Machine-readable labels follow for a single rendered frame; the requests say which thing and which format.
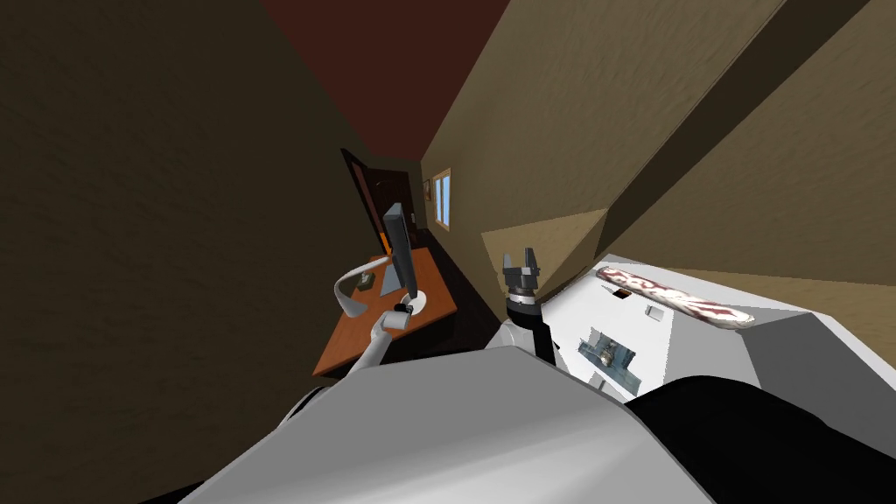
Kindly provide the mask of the orange brown wooden desk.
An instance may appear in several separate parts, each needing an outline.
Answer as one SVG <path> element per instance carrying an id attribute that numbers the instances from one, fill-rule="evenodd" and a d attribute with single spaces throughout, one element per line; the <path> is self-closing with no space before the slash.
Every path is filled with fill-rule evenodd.
<path id="1" fill-rule="evenodd" d="M 393 348 L 397 352 L 434 345 L 437 335 L 431 328 L 441 327 L 442 321 L 449 319 L 457 311 L 456 304 L 439 272 L 432 253 L 427 248 L 414 249 L 412 260 L 418 294 L 421 297 L 425 296 L 426 299 L 423 309 L 410 318 L 405 330 L 388 330 L 393 334 L 395 339 Z M 386 264 L 381 264 L 372 269 L 374 281 L 370 289 L 353 291 L 351 299 L 367 305 L 367 311 L 357 318 L 349 318 L 346 315 L 339 318 L 339 322 L 314 368 L 315 376 L 329 376 L 335 379 L 342 371 L 347 370 L 369 345 L 370 329 L 374 322 L 383 312 L 393 309 L 394 305 L 399 303 L 407 293 L 405 289 L 402 289 L 384 296 L 381 294 L 386 268 Z"/>

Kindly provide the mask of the window with pale frame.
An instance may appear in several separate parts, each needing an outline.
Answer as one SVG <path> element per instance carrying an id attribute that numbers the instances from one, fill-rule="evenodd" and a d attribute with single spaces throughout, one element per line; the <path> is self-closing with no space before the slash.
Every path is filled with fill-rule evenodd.
<path id="1" fill-rule="evenodd" d="M 432 179 L 435 219 L 437 224 L 445 230 L 450 229 L 451 181 L 452 172 L 450 169 L 440 172 Z"/>

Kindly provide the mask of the dark brown door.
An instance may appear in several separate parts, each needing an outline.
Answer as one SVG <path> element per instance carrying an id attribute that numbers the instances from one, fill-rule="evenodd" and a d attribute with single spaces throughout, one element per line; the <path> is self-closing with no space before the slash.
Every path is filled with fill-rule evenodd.
<path id="1" fill-rule="evenodd" d="M 413 249 L 421 247 L 417 236 L 415 204 L 422 200 L 422 185 L 418 163 L 402 158 L 377 157 L 372 167 L 342 148 L 340 153 L 360 195 L 367 217 L 382 251 L 389 255 L 391 244 L 386 236 L 383 215 L 395 204 L 402 205 L 409 243 Z"/>

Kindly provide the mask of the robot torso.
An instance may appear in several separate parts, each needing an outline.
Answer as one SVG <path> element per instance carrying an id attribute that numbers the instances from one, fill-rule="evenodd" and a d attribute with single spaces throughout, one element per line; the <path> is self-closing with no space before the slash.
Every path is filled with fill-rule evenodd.
<path id="1" fill-rule="evenodd" d="M 352 372 L 182 504 L 715 504 L 621 402 L 514 346 Z"/>

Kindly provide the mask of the blue grey sink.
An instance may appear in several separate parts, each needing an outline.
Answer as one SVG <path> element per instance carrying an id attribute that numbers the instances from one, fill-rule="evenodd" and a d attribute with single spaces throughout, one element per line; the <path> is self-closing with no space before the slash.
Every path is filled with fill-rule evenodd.
<path id="1" fill-rule="evenodd" d="M 636 352 L 594 328 L 587 339 L 579 341 L 577 351 L 606 375 L 610 382 L 619 385 L 632 396 L 638 395 L 641 380 L 629 369 Z"/>

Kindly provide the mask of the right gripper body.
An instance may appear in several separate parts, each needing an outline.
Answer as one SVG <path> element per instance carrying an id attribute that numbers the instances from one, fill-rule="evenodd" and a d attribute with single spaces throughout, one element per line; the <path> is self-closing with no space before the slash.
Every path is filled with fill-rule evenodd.
<path id="1" fill-rule="evenodd" d="M 539 288 L 540 269 L 537 267 L 502 268 L 502 275 L 510 290 L 536 291 Z"/>

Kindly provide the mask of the white curved strip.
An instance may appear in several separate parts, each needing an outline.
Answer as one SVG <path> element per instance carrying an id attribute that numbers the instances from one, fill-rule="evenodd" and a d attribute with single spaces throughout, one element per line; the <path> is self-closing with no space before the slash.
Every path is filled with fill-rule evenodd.
<path id="1" fill-rule="evenodd" d="M 389 261 L 388 256 L 381 257 L 372 262 L 368 262 L 362 266 L 359 266 L 355 269 L 350 269 L 346 274 L 344 274 L 339 280 L 336 281 L 333 286 L 334 295 L 339 302 L 339 305 L 346 316 L 349 318 L 358 318 L 365 311 L 368 310 L 368 305 L 363 304 L 362 302 L 351 299 L 349 296 L 345 295 L 341 290 L 341 285 L 351 277 L 356 277 L 360 274 L 366 273 L 368 271 L 377 268 L 378 266 L 387 263 Z"/>

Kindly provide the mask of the red and white long loaf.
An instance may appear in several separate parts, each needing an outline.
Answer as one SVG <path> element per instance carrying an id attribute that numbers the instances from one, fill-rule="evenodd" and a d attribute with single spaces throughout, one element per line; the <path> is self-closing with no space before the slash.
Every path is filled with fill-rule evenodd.
<path id="1" fill-rule="evenodd" d="M 633 294 L 666 305 L 672 310 L 721 329 L 746 329 L 756 322 L 753 315 L 673 289 L 643 276 L 626 272 L 624 269 L 603 266 L 597 269 L 596 276 Z"/>

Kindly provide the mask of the grey computer monitor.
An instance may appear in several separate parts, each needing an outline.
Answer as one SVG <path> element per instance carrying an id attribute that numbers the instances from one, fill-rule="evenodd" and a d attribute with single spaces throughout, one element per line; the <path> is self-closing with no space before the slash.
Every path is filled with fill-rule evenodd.
<path id="1" fill-rule="evenodd" d="M 390 262 L 386 265 L 382 280 L 382 297 L 400 289 L 405 289 L 400 303 L 412 316 L 419 314 L 426 303 L 426 296 L 417 286 L 417 277 L 412 259 L 412 248 L 402 204 L 396 202 L 383 215 L 386 237 L 391 247 Z"/>

